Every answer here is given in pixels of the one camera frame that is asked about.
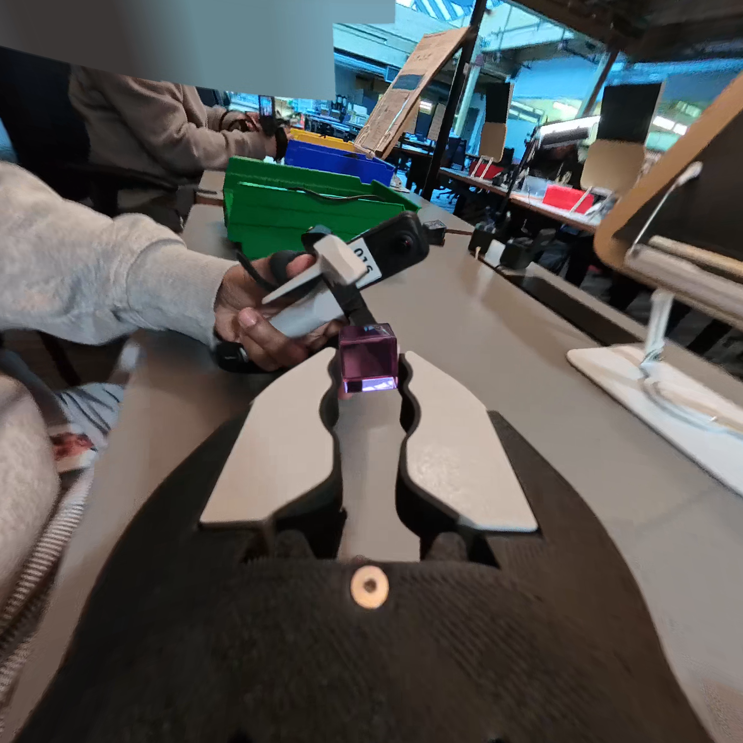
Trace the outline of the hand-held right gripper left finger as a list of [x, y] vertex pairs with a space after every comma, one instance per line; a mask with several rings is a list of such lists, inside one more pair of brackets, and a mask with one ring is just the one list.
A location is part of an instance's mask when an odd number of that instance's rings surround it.
[[253, 401], [200, 525], [278, 525], [342, 504], [334, 348]]

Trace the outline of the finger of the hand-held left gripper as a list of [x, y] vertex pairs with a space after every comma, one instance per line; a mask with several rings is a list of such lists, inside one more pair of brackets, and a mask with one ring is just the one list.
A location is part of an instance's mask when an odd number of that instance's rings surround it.
[[349, 245], [334, 235], [322, 236], [313, 247], [317, 267], [342, 315], [351, 325], [372, 326], [377, 321], [364, 301], [358, 281], [366, 275], [366, 265]]

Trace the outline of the purple transparent cube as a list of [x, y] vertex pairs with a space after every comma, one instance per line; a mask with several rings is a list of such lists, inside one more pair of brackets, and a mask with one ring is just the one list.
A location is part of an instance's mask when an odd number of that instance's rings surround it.
[[348, 325], [339, 334], [339, 367], [345, 393], [397, 388], [399, 350], [389, 323]]

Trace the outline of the grey desk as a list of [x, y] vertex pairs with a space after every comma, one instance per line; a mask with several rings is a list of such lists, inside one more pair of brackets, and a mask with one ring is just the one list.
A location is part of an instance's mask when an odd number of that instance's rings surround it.
[[[741, 741], [741, 497], [616, 404], [567, 360], [592, 341], [449, 235], [364, 293], [404, 351], [500, 413], [594, 511], [632, 570], [669, 664], [715, 741]], [[116, 541], [162, 480], [244, 408], [251, 380], [179, 334], [140, 331], [118, 424], [7, 712], [31, 714]]]

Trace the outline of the person's left hand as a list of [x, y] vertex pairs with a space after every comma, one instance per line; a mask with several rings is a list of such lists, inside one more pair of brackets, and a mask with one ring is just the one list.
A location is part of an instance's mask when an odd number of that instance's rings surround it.
[[268, 293], [246, 269], [234, 265], [224, 274], [214, 305], [219, 338], [240, 343], [248, 360], [263, 371], [275, 372], [301, 364], [334, 339], [346, 324], [345, 319], [335, 320], [304, 337], [290, 339], [274, 328], [270, 319], [294, 300], [283, 297], [265, 304], [263, 299]]

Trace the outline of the green plastic bin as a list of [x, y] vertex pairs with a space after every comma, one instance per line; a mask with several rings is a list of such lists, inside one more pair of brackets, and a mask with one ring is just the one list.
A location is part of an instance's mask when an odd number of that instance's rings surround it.
[[404, 211], [414, 201], [382, 183], [244, 157], [225, 172], [228, 239], [249, 259], [302, 247], [302, 235], [322, 226], [350, 242]]

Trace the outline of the blue plastic bin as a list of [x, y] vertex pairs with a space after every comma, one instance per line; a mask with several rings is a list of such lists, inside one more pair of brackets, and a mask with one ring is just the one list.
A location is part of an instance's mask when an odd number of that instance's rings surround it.
[[393, 165], [379, 158], [368, 158], [365, 154], [295, 139], [288, 141], [284, 164], [348, 175], [358, 178], [364, 184], [377, 181], [386, 187], [390, 186], [395, 172]]

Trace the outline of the yellow plastic bin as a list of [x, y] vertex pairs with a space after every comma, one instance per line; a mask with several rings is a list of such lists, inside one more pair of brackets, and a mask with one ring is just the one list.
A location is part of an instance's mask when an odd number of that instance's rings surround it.
[[324, 146], [343, 152], [356, 152], [356, 149], [352, 142], [345, 141], [339, 137], [332, 137], [328, 135], [321, 135], [318, 133], [309, 132], [300, 128], [291, 129], [291, 141], [313, 146]]

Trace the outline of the background wooden table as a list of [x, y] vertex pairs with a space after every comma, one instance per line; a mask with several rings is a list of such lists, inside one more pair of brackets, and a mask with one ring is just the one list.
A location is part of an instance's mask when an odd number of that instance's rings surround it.
[[557, 185], [552, 181], [534, 179], [509, 191], [506, 177], [511, 170], [511, 166], [502, 168], [489, 158], [470, 157], [464, 166], [442, 167], [430, 202], [468, 224], [475, 224], [476, 216], [486, 207], [499, 207], [506, 200], [510, 214], [519, 210], [532, 219], [548, 220], [589, 234], [597, 231], [607, 214], [608, 201], [599, 199], [594, 192], [578, 190], [575, 203], [565, 209], [555, 205]]

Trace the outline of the small cardboard display board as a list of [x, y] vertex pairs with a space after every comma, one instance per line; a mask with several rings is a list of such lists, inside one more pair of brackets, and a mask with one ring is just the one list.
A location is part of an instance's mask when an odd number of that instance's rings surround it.
[[597, 136], [588, 148], [581, 173], [583, 190], [606, 190], [621, 196], [634, 187], [664, 88], [664, 82], [604, 88]]
[[488, 85], [485, 92], [485, 117], [478, 146], [480, 158], [493, 163], [502, 159], [512, 96], [513, 84], [511, 82]]

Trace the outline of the large cardboard sign board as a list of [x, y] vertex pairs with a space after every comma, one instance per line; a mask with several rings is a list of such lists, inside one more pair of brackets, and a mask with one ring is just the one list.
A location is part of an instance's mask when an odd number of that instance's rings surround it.
[[389, 156], [418, 110], [424, 88], [474, 38], [474, 31], [466, 26], [423, 36], [356, 136], [356, 153], [380, 160]]

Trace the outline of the black metal pole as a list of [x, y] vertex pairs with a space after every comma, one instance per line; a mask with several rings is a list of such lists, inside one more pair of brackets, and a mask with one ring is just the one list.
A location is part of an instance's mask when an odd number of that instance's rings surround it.
[[476, 1], [473, 5], [473, 12], [469, 20], [469, 26], [464, 35], [463, 42], [461, 43], [459, 61], [452, 79], [450, 94], [447, 100], [447, 105], [444, 109], [438, 139], [436, 140], [430, 167], [426, 174], [425, 183], [421, 193], [422, 199], [424, 200], [431, 200], [433, 191], [438, 183], [438, 175], [443, 155], [447, 147], [448, 137], [464, 89], [466, 73], [468, 72], [468, 66], [472, 59], [481, 22], [486, 9], [487, 1]]

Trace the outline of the red box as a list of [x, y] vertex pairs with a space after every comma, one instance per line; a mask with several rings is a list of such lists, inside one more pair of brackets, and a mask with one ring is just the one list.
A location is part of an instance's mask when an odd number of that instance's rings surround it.
[[551, 183], [543, 196], [543, 206], [585, 215], [593, 206], [593, 193], [559, 183]]

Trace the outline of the person's grey hooded sweater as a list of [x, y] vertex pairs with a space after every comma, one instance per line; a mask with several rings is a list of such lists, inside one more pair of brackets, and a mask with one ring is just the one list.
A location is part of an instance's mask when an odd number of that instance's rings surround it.
[[98, 447], [19, 356], [2, 350], [1, 701], [31, 653], [62, 555], [86, 506]]

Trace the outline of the black office chair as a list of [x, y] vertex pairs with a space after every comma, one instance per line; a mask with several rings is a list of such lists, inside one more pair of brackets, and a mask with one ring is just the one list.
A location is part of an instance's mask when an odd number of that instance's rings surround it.
[[70, 64], [1, 47], [1, 117], [19, 164], [65, 199], [116, 216], [124, 190], [175, 194], [154, 176], [89, 161], [84, 123], [68, 96]]

